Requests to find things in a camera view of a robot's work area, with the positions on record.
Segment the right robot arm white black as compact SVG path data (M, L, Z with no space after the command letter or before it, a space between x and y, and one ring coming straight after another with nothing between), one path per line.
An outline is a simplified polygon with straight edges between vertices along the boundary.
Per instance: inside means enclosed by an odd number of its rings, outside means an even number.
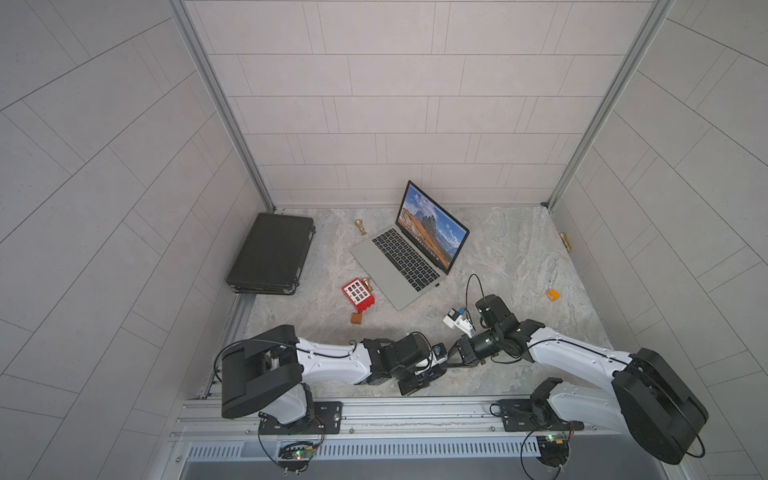
M700 444L709 419L703 403L657 352L599 348L561 334L545 324L518 321L504 301L488 295L476 304L486 330L475 333L466 310L450 310L446 326L462 335L454 351L462 366L474 367L504 352L512 362L557 368L585 381L579 387L550 377L531 394L538 430L556 421L580 421L630 435L657 460L678 465Z

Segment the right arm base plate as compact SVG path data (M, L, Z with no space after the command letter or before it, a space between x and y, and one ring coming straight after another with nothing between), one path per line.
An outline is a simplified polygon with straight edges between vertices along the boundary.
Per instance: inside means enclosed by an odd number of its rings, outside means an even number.
M502 420L506 432L571 432L584 429L580 421L560 418L543 400L502 399L490 405L489 413Z

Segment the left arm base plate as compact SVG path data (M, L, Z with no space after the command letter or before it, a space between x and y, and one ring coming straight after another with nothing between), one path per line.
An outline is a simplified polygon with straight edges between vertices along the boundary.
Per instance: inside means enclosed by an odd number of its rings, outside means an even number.
M261 435L319 435L338 434L344 404L340 401L315 402L306 415L287 425L275 417L261 414L258 433Z

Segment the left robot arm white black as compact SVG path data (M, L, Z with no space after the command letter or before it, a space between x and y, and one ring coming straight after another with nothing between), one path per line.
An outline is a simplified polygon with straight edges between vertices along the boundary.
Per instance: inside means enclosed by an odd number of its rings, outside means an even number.
M298 337L292 325L280 325L217 355L221 416L264 413L286 426L310 421L315 411L311 382L377 386L395 380L407 396L442 376L447 359L444 344L431 344L419 332L397 341L364 339L343 346L312 342Z

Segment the silver laptop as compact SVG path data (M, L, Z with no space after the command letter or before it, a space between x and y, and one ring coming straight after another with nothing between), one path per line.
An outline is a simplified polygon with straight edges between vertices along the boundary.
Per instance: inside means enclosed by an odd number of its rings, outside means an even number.
M401 311L445 280L469 235L466 226L410 181L395 223L350 252Z

